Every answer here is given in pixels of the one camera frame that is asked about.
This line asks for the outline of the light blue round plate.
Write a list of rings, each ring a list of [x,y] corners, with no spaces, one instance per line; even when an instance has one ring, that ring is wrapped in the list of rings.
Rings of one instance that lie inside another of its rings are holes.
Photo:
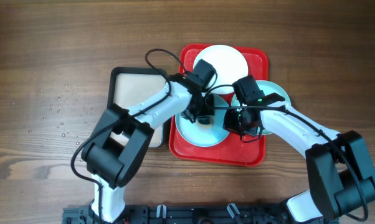
[[[188,143],[199,147],[211,147],[221,143],[229,132],[223,128],[225,110],[215,110],[210,116],[209,124],[195,123],[182,117],[179,113],[175,116],[175,123],[179,134]]]

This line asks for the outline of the green yellow scrub sponge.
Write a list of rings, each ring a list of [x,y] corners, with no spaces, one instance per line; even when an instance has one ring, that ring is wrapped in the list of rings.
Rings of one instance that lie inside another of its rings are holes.
[[[204,117],[197,119],[197,125],[201,128],[211,128],[212,127],[212,118],[211,117]]]

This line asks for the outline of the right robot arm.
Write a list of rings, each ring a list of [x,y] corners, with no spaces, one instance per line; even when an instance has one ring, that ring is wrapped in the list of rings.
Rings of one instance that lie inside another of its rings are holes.
[[[368,203],[375,201],[375,168],[359,133],[339,133],[312,121],[278,93],[266,95],[252,76],[231,87],[239,104],[225,109],[224,129],[254,140],[270,131],[305,158],[309,189],[287,200],[294,222],[343,215],[368,219]]]

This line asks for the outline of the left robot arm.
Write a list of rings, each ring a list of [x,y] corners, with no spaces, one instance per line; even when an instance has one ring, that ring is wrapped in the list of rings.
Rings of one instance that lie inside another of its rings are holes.
[[[115,103],[117,76],[158,75],[162,90],[142,103],[122,108]],[[90,216],[97,223],[113,223],[125,209],[125,186],[137,173],[156,128],[176,114],[196,119],[204,108],[202,93],[217,77],[215,68],[200,60],[191,72],[167,76],[162,69],[116,67],[111,72],[107,108],[91,136],[80,148],[95,183]]]

